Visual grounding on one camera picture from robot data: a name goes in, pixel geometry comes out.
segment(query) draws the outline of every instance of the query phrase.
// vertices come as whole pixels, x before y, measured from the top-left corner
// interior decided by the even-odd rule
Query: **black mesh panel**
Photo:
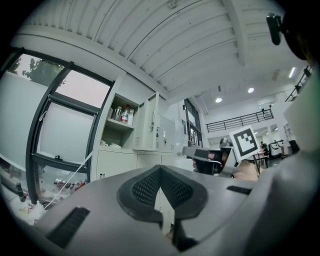
[[[156,170],[146,178],[137,182],[132,188],[132,193],[139,202],[154,207],[159,187],[160,170]]]

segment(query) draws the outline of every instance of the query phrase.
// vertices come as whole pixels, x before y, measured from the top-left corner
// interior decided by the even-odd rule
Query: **window pane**
[[[51,103],[43,119],[37,153],[81,164],[86,158],[93,120],[91,115]]]
[[[8,71],[48,87],[63,68],[54,62],[22,54]]]
[[[56,194],[74,174],[72,171],[61,170],[39,163],[35,164],[35,168],[35,174],[38,175],[39,180],[39,184],[37,185],[38,196],[49,201],[56,196]],[[81,183],[85,182],[86,179],[86,174],[77,172],[69,181],[69,184],[67,184],[61,191],[57,201],[66,198],[69,194],[72,194]]]
[[[196,125],[195,117],[190,113],[189,110],[188,110],[188,117],[189,117],[189,122],[195,126]]]
[[[101,108],[110,86],[72,70],[56,92],[77,101]]]
[[[3,182],[12,189],[16,189],[16,184],[21,183],[23,191],[28,191],[26,172],[21,170],[0,157],[0,175]]]

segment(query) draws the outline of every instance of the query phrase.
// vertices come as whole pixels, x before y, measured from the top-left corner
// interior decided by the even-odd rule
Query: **ceiling beam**
[[[222,0],[226,10],[228,11],[233,30],[236,37],[236,43],[239,51],[239,59],[246,66],[249,59],[248,35],[246,33],[246,23],[239,0]]]
[[[292,66],[303,65],[303,60],[295,57],[289,49],[282,51],[282,54],[270,54],[268,56],[257,55],[247,66],[233,66],[232,68],[215,68],[205,73],[201,73],[185,84],[169,92],[168,102],[174,104],[187,99],[195,94],[202,93],[214,86],[232,84],[245,78],[252,78],[257,74],[272,72],[277,69],[290,68]]]

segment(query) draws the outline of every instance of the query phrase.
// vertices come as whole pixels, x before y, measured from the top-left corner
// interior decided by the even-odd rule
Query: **open cabinet door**
[[[134,129],[134,150],[156,150],[157,127],[159,126],[158,108],[158,92],[139,105]]]

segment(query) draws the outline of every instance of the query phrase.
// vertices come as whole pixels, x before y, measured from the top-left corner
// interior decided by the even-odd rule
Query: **black vent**
[[[163,171],[161,177],[161,188],[173,209],[188,201],[193,195],[193,189],[185,182]]]
[[[155,171],[133,186],[133,196],[139,202],[155,207],[156,197],[160,186],[159,182],[160,171]]]
[[[47,238],[57,246],[66,248],[89,213],[86,208],[74,208]]]

